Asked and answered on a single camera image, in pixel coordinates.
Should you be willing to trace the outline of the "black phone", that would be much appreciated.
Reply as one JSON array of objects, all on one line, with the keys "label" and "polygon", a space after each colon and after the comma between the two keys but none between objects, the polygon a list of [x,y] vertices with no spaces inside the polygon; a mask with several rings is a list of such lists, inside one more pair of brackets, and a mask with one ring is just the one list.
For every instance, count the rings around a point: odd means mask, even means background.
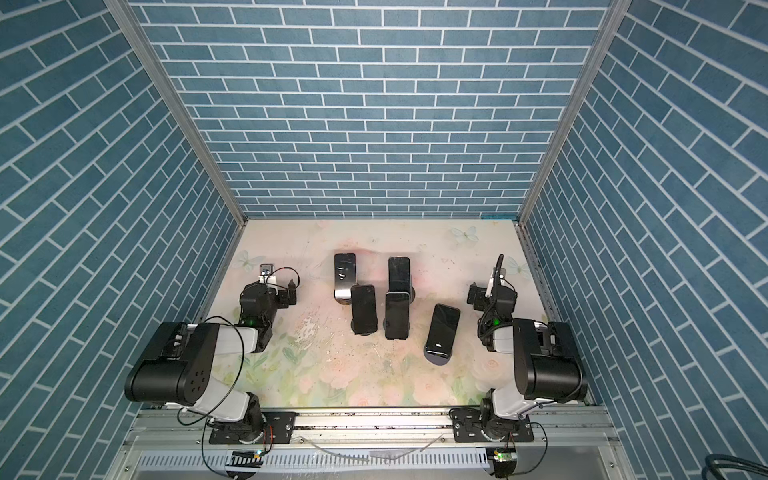
[{"label": "black phone", "polygon": [[424,349],[450,352],[452,357],[460,315],[461,311],[457,308],[436,304]]},{"label": "black phone", "polygon": [[351,289],[352,326],[378,327],[375,287],[355,285]]}]

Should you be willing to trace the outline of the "teal phone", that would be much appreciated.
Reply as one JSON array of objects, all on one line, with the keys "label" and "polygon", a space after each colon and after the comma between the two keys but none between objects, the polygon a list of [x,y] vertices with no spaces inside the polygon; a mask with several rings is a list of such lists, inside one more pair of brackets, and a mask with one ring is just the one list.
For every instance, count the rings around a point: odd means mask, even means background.
[{"label": "teal phone", "polygon": [[385,337],[388,340],[405,340],[410,328],[410,294],[388,292],[385,297]]}]

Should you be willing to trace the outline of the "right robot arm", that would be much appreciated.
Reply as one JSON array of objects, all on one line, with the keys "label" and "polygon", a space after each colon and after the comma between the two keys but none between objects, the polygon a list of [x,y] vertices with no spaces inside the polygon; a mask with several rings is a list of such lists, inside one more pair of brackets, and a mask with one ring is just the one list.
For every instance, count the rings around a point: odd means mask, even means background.
[{"label": "right robot arm", "polygon": [[516,318],[517,292],[491,281],[472,283],[467,303],[482,315],[477,336],[490,352],[510,355],[514,383],[490,389],[480,405],[480,428],[492,441],[520,438],[522,423],[535,409],[581,402],[588,381],[570,326]]}]

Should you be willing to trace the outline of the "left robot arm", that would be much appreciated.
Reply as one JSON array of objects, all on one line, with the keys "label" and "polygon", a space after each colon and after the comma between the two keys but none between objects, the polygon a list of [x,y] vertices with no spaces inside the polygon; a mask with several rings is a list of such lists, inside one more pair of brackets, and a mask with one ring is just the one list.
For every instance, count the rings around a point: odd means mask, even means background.
[{"label": "left robot arm", "polygon": [[197,416],[196,422],[231,443],[270,441],[274,428],[254,393],[213,377],[216,357],[237,354],[236,374],[244,372],[248,355],[262,353],[272,338],[276,314],[297,303],[300,283],[286,286],[268,277],[246,285],[240,296],[239,320],[212,316],[196,324],[163,322],[155,331],[125,382],[128,400],[175,403]]}]

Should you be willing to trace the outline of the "purple-edged phone back left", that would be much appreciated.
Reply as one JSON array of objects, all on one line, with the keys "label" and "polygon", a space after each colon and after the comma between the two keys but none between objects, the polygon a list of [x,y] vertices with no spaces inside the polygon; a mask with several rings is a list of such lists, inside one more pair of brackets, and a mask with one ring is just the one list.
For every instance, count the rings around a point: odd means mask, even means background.
[{"label": "purple-edged phone back left", "polygon": [[351,298],[351,289],[357,284],[356,255],[336,253],[334,255],[334,299]]}]

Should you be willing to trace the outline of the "teal-edged phone back right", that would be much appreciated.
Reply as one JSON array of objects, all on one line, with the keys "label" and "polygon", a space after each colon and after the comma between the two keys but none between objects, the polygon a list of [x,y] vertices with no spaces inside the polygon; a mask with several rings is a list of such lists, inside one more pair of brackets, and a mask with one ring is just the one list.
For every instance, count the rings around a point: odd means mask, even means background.
[{"label": "teal-edged phone back right", "polygon": [[389,292],[412,293],[411,263],[409,257],[397,256],[388,259]]}]

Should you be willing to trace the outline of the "right controller board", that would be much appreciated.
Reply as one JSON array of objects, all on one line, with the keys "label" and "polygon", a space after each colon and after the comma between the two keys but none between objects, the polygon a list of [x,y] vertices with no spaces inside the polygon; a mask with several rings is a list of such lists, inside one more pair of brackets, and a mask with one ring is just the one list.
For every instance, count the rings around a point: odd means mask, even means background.
[{"label": "right controller board", "polygon": [[496,479],[507,479],[515,473],[518,454],[511,448],[487,448],[488,473]]}]

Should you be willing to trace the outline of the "controller board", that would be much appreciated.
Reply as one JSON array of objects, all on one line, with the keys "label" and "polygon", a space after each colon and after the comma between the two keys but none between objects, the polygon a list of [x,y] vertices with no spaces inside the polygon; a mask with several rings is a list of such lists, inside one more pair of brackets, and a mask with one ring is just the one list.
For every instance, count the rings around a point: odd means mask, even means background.
[{"label": "controller board", "polygon": [[264,458],[261,450],[236,450],[231,453],[224,470],[231,479],[247,480],[252,478],[263,465]]},{"label": "controller board", "polygon": [[487,448],[488,473],[496,479],[507,479],[515,473],[518,454],[511,448]]}]

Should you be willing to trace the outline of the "left controller board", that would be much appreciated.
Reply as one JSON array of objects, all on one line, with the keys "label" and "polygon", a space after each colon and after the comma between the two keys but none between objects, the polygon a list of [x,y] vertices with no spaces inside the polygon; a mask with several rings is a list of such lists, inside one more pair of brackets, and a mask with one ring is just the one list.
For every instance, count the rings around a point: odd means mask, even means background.
[{"label": "left controller board", "polygon": [[231,479],[247,480],[252,478],[263,465],[264,458],[261,450],[236,450],[231,453],[224,470]]}]

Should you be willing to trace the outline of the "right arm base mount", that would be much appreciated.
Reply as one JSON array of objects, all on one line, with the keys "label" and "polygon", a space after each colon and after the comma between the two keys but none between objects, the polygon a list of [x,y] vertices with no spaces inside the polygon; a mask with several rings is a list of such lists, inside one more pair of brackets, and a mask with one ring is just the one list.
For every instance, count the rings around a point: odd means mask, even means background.
[{"label": "right arm base mount", "polygon": [[533,442],[530,421],[497,417],[480,407],[454,407],[448,411],[456,443]]}]

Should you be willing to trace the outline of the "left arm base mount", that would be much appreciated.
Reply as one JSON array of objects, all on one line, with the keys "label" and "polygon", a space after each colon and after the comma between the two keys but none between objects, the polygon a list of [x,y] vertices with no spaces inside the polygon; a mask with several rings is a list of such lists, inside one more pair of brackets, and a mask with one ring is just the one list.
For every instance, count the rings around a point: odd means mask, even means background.
[{"label": "left arm base mount", "polygon": [[298,414],[293,411],[262,411],[237,422],[213,421],[208,442],[212,445],[272,446],[288,444]]}]

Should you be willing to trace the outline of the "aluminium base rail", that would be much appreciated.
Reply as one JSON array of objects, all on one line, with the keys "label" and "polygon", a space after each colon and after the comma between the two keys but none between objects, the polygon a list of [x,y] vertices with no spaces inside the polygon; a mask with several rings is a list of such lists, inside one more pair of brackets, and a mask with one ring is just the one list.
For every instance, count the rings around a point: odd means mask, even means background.
[{"label": "aluminium base rail", "polygon": [[383,447],[421,446],[436,440],[439,446],[461,444],[509,446],[615,446],[618,433],[603,407],[548,405],[532,411],[527,420],[533,442],[456,443],[448,411],[454,407],[382,408],[263,408],[262,411],[293,411],[298,414],[288,444],[278,447]]}]

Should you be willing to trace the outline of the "right frame post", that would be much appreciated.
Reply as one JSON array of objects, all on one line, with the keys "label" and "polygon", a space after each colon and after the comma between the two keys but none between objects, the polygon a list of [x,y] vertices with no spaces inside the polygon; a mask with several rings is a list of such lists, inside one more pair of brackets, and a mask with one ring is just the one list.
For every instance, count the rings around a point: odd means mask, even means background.
[{"label": "right frame post", "polygon": [[617,34],[629,7],[630,0],[612,1],[597,31],[595,42],[590,48],[579,77],[577,78],[568,103],[559,119],[557,128],[550,140],[548,149],[542,157],[542,162],[533,178],[531,187],[522,204],[518,217],[518,225],[526,227],[533,215],[534,208],[540,198],[549,175],[552,173],[559,154],[574,125],[576,117],[589,93],[597,73],[604,61],[608,49]]}]

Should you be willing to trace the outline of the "frame post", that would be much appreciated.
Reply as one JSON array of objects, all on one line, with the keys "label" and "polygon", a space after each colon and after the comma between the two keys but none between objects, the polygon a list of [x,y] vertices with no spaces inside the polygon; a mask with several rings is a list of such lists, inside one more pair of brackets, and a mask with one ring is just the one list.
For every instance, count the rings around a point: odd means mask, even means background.
[{"label": "frame post", "polygon": [[531,187],[522,204],[518,217],[518,225],[526,227],[533,215],[534,208],[540,198],[549,175],[552,173],[559,154],[574,125],[576,117],[589,93],[597,73],[604,61],[608,49],[617,34],[629,7],[630,0],[612,1],[597,31],[595,42],[590,48],[579,77],[577,78],[568,103],[559,119],[557,128],[550,140],[548,149],[542,157],[542,162],[533,178]]},{"label": "frame post", "polygon": [[203,169],[209,175],[232,217],[239,227],[244,227],[247,216],[212,156],[206,142],[185,107],[176,87],[166,72],[147,34],[141,27],[128,1],[105,0],[105,6],[125,36],[132,50],[145,69],[152,84],[160,94],[180,131],[188,141]]}]

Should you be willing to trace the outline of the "left frame post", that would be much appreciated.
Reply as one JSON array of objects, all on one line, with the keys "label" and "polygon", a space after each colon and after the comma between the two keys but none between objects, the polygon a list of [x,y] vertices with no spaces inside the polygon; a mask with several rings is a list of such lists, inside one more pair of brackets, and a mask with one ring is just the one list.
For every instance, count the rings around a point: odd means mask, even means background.
[{"label": "left frame post", "polygon": [[132,50],[145,69],[152,84],[160,94],[180,131],[188,141],[203,169],[209,175],[232,217],[239,227],[244,227],[247,216],[212,156],[206,142],[185,107],[176,87],[166,72],[147,34],[141,27],[128,1],[105,0],[105,6],[125,36]]}]

